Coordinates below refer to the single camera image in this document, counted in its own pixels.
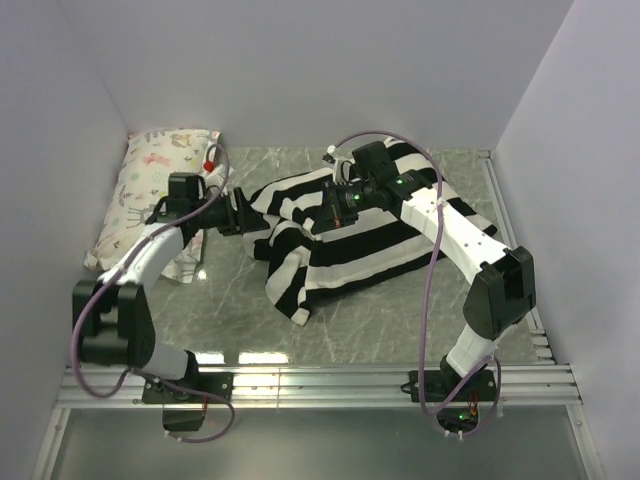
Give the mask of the black white striped pillowcase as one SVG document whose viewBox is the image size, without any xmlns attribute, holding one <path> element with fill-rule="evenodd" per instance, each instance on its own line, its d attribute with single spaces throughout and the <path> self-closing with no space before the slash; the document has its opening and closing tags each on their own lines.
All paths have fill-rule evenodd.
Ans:
<svg viewBox="0 0 640 480">
<path fill-rule="evenodd" d="M 244 235 L 246 253 L 267 263 L 266 295 L 297 325 L 319 304 L 418 270 L 435 256 L 432 241 L 380 209 L 312 235 L 322 187 L 331 178 L 323 167 L 270 182 L 250 198 L 269 227 Z"/>
</svg>

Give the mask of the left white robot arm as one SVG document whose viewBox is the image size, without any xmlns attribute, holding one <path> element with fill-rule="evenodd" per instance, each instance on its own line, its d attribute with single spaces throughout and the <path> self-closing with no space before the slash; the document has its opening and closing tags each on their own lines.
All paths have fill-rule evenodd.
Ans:
<svg viewBox="0 0 640 480">
<path fill-rule="evenodd" d="M 242 190 L 226 189 L 230 170 L 219 166 L 201 176 L 173 173 L 168 192 L 153 208 L 140 237 L 114 267 L 94 281 L 78 282 L 72 292 L 71 368 L 90 395 L 101 394 L 85 380 L 84 364 L 122 366 L 166 383 L 179 402 L 201 390 L 194 353 L 161 342 L 155 333 L 148 295 L 162 271 L 203 230 L 240 235 L 265 230 Z"/>
</svg>

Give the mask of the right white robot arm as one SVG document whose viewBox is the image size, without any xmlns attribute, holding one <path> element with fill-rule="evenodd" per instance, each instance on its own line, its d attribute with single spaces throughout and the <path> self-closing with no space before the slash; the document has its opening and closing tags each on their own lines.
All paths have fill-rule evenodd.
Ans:
<svg viewBox="0 0 640 480">
<path fill-rule="evenodd" d="M 397 139 L 389 138 L 384 145 L 399 173 L 415 171 L 427 186 L 401 202 L 398 216 L 368 209 L 351 226 L 332 225 L 315 234 L 305 280 L 308 295 L 344 294 L 375 285 L 441 256 L 475 285 L 482 271 L 507 259 L 508 247 L 493 239 L 491 225 L 481 224 L 437 177 L 427 154 Z"/>
</svg>

